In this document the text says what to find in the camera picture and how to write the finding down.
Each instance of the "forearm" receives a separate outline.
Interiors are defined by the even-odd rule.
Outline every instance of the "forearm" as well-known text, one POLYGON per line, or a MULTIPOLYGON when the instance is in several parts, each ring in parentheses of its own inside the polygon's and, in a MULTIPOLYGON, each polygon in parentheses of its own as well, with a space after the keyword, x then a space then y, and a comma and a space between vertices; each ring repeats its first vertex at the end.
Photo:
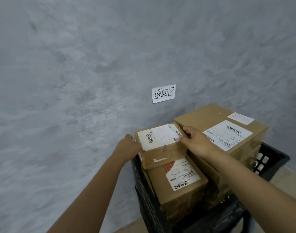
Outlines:
POLYGON ((296 232, 295 199, 225 152, 217 152, 207 161, 226 179, 229 187, 265 232, 296 232))
POLYGON ((123 165, 109 157, 48 233, 99 232, 123 165))

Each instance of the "tile floor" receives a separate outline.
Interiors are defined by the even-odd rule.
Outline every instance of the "tile floor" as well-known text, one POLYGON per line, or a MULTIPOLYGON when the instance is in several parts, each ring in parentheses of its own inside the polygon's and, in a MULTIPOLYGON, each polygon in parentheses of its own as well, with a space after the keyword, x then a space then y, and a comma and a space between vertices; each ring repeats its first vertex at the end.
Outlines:
MULTIPOLYGON (((275 176, 272 178, 271 183, 293 196, 296 199, 296 174, 287 167, 282 167, 278 170, 275 176)), ((243 222, 239 222, 233 233, 241 232, 243 222)), ((120 229, 116 233, 148 233, 145 223, 142 218, 138 219, 134 223, 130 224, 123 229, 120 229)), ((264 233, 261 227, 256 224, 254 233, 264 233)))

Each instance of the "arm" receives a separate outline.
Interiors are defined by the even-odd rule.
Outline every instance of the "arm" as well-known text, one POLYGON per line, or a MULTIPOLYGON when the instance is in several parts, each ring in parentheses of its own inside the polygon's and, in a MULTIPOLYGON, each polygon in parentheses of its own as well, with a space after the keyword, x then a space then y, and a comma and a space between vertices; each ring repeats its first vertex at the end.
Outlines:
POLYGON ((49 229, 48 233, 99 232, 123 165, 139 152, 129 134, 121 140, 87 187, 49 229))
POLYGON ((265 181, 199 130, 184 127, 191 138, 181 141, 196 155, 208 161, 226 179, 229 187, 265 232, 296 232, 296 200, 265 181))

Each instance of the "concrete wall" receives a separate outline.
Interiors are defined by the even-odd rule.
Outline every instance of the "concrete wall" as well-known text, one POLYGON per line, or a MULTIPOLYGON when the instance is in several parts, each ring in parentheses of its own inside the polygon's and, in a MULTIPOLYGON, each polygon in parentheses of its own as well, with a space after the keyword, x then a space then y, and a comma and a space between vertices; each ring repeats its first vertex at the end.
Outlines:
MULTIPOLYGON (((0 232, 45 232, 126 133, 212 102, 296 171, 296 0, 0 0, 0 232)), ((102 232, 139 217, 133 187, 128 163, 102 232)))

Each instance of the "black plastic crate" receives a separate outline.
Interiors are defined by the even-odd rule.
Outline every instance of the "black plastic crate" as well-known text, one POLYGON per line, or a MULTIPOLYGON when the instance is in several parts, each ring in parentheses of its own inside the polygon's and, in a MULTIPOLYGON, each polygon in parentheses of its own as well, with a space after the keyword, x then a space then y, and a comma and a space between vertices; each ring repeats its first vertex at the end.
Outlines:
MULTIPOLYGON (((266 143, 262 143, 259 152, 263 156, 257 160, 258 164, 254 171, 258 171, 259 175, 267 181, 270 181, 278 169, 290 160, 288 155, 266 143)), ((233 194, 209 211, 201 207, 195 208, 189 216, 173 225, 163 215, 158 200, 142 172, 138 155, 132 160, 132 167, 141 214, 149 233, 226 233, 230 232, 242 217, 246 217, 247 220, 250 217, 249 212, 233 194)))

